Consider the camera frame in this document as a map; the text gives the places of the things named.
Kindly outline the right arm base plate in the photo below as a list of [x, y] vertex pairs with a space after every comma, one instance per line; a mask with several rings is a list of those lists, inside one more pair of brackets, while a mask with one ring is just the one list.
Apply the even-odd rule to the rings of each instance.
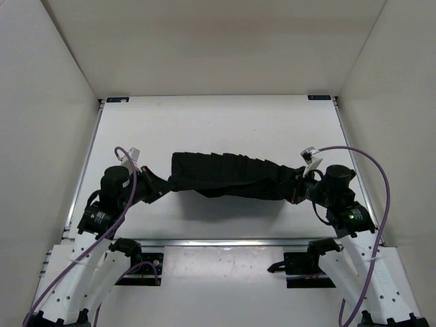
[[267, 271], [272, 274], [285, 273], [287, 289], [336, 288], [309, 252], [285, 252], [283, 259], [271, 264]]

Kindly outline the blue corner label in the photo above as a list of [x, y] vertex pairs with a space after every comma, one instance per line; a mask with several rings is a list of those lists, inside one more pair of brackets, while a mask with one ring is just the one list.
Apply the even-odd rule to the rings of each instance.
[[127, 103], [129, 97], [107, 97], [106, 103]]
[[307, 95], [309, 101], [330, 101], [331, 96], [329, 95]]

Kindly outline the left blue corner label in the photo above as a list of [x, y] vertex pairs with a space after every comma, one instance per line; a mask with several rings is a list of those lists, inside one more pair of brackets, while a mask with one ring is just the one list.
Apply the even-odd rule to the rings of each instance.
[[127, 103], [129, 97], [107, 97], [106, 103]]

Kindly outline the aluminium front rail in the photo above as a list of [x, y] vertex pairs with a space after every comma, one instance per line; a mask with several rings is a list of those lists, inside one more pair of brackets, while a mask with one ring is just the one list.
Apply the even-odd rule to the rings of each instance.
[[142, 247], [306, 247], [310, 238], [272, 239], [182, 239], [139, 238]]

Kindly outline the black pleated skirt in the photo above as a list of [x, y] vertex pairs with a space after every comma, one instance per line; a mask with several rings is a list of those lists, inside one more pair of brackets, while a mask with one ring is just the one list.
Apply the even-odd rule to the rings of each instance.
[[304, 171], [245, 155], [177, 152], [161, 190], [196, 191], [207, 198], [290, 200]]

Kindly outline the aluminium rail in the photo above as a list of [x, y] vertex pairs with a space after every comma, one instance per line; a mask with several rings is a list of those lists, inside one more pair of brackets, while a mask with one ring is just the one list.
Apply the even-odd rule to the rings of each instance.
[[105, 99], [98, 99], [98, 102], [99, 102], [99, 108], [97, 110], [97, 118], [96, 118], [96, 121], [95, 121], [95, 124], [94, 124], [94, 127], [93, 127], [93, 131], [92, 131], [92, 134], [91, 134], [91, 139], [89, 140], [89, 144], [88, 144], [88, 147], [87, 147], [86, 152], [85, 152], [84, 161], [83, 161], [82, 167], [80, 169], [80, 173], [79, 173], [78, 180], [77, 180], [77, 183], [76, 183], [76, 186], [75, 186], [75, 189], [74, 189], [72, 201], [70, 202], [70, 206], [69, 206], [69, 209], [68, 209], [68, 212], [67, 212], [67, 217], [66, 217], [66, 220], [65, 220], [65, 225], [64, 225], [64, 228], [63, 228], [64, 232], [69, 231], [70, 228], [71, 228], [71, 225], [72, 225], [72, 220], [74, 218], [74, 212], [76, 210], [78, 196], [80, 194], [80, 190], [81, 190], [82, 183], [83, 183], [83, 180], [84, 180], [84, 175], [85, 175], [85, 172], [87, 170], [87, 166], [89, 164], [91, 152], [93, 150], [93, 145], [94, 145], [94, 142], [95, 142], [95, 138], [96, 138], [96, 135], [97, 135], [97, 131], [98, 131], [98, 128], [99, 128], [99, 123], [101, 121], [102, 112], [103, 112], [106, 100]]
[[272, 239], [182, 239], [139, 238], [142, 247], [306, 247], [310, 238]]
[[[345, 121], [344, 121], [344, 119], [342, 117], [341, 110], [339, 108], [338, 97], [334, 96], [333, 99], [332, 99], [332, 102], [333, 102], [333, 105], [334, 105], [334, 108], [335, 108], [335, 112], [337, 114], [337, 118], [338, 118], [340, 126], [341, 126], [341, 130], [343, 132], [343, 136], [345, 138], [345, 143], [346, 143], [346, 145], [348, 147], [351, 147], [352, 144], [350, 142], [348, 130], [347, 130], [347, 127], [345, 126]], [[366, 206], [366, 208], [367, 208], [367, 210], [368, 210], [368, 212], [370, 214], [370, 217], [371, 217], [374, 225], [378, 228], [379, 227], [379, 222], [378, 222], [378, 219], [377, 219], [377, 215], [375, 214], [375, 211], [373, 209], [373, 205], [371, 203], [371, 200], [370, 200], [370, 197], [369, 197], [369, 193], [367, 191], [367, 188], [366, 188], [366, 185], [364, 183], [364, 179], [363, 179], [363, 176], [362, 176], [362, 173], [360, 171], [359, 164], [358, 164], [358, 159], [360, 159], [362, 156], [363, 156], [363, 159], [366, 159], [366, 157], [364, 155], [362, 155], [361, 153], [353, 151], [353, 150], [349, 151], [349, 155], [351, 157], [354, 170], [356, 171], [356, 174], [357, 174], [356, 178], [357, 178], [357, 181], [358, 181], [358, 184], [359, 184], [360, 192], [362, 194], [361, 198], [364, 201], [364, 204], [365, 204], [365, 206]]]

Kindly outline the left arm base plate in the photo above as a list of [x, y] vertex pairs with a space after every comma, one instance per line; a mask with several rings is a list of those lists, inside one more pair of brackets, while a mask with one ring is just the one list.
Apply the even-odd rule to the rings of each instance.
[[162, 284], [164, 253], [135, 250], [129, 268], [116, 281], [116, 286], [159, 287]]

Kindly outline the aluminium right side rail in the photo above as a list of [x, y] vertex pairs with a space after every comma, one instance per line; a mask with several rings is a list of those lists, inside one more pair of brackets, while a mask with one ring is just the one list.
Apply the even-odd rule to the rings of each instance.
[[[332, 102], [333, 102], [333, 105], [334, 105], [334, 108], [335, 108], [335, 112], [337, 114], [337, 118], [338, 118], [340, 126], [341, 126], [341, 130], [343, 132], [343, 136], [345, 138], [345, 143], [346, 143], [346, 145], [348, 147], [351, 147], [352, 144], [350, 142], [348, 130], [347, 130], [347, 127], [345, 126], [345, 121], [344, 121], [344, 119], [342, 117], [341, 110], [339, 108], [338, 97], [334, 96], [333, 99], [332, 99]], [[365, 206], [366, 206], [366, 208], [367, 208], [367, 210], [368, 210], [368, 212], [370, 214], [370, 217], [371, 217], [374, 225], [378, 228], [379, 227], [379, 222], [378, 222], [378, 219], [377, 219], [377, 215], [375, 214], [375, 211], [373, 209], [373, 205], [371, 203], [371, 200], [370, 200], [370, 197], [369, 197], [369, 193], [367, 191], [367, 188], [366, 188], [366, 185], [364, 183], [364, 179], [363, 179], [363, 176], [362, 176], [362, 173], [360, 171], [359, 164], [358, 164], [358, 159], [360, 159], [362, 156], [363, 156], [363, 159], [366, 159], [366, 157], [364, 155], [362, 155], [361, 153], [353, 151], [353, 150], [349, 151], [349, 155], [351, 157], [354, 170], [356, 171], [356, 174], [357, 174], [356, 178], [357, 178], [357, 181], [358, 181], [358, 184], [359, 184], [360, 192], [362, 194], [361, 198], [364, 201], [364, 204], [365, 204]]]

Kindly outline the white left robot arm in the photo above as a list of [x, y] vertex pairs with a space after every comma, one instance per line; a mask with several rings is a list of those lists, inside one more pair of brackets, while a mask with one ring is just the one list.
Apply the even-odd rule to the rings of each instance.
[[156, 261], [144, 258], [138, 242], [114, 236], [132, 205], [150, 204], [168, 191], [167, 181], [146, 166], [107, 168], [87, 200], [67, 266], [35, 301], [24, 326], [94, 326], [103, 299], [125, 275], [149, 273], [159, 285]]

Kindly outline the aluminium left side rail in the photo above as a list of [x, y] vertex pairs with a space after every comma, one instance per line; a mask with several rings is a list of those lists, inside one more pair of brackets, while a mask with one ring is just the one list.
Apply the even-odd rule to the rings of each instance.
[[78, 180], [77, 180], [77, 183], [76, 183], [76, 186], [75, 186], [75, 189], [74, 189], [72, 201], [70, 202], [70, 206], [69, 206], [69, 209], [68, 209], [68, 212], [67, 212], [67, 217], [66, 217], [66, 220], [65, 220], [65, 225], [64, 225], [64, 228], [63, 228], [64, 232], [69, 231], [70, 228], [71, 228], [71, 225], [72, 225], [72, 220], [74, 218], [74, 212], [76, 210], [78, 196], [80, 194], [80, 190], [81, 190], [82, 183], [83, 183], [83, 180], [84, 180], [84, 175], [85, 175], [85, 172], [87, 170], [87, 166], [89, 164], [91, 152], [93, 150], [93, 145], [94, 145], [94, 142], [95, 142], [95, 138], [96, 138], [96, 135], [97, 135], [97, 131], [98, 131], [98, 128], [99, 128], [99, 123], [101, 121], [102, 112], [103, 112], [106, 100], [105, 99], [98, 99], [98, 102], [99, 102], [99, 108], [97, 110], [97, 118], [96, 118], [96, 121], [95, 121], [95, 124], [94, 124], [94, 127], [93, 127], [93, 131], [92, 131], [92, 134], [91, 134], [91, 139], [89, 140], [89, 144], [88, 144], [88, 147], [87, 147], [86, 152], [85, 152], [84, 161], [83, 161], [82, 167], [80, 169], [80, 173], [79, 173]]

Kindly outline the right blue corner label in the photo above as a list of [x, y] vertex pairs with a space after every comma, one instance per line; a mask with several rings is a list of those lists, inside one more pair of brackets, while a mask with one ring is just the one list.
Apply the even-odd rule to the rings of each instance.
[[307, 95], [309, 101], [330, 101], [331, 96], [329, 95]]

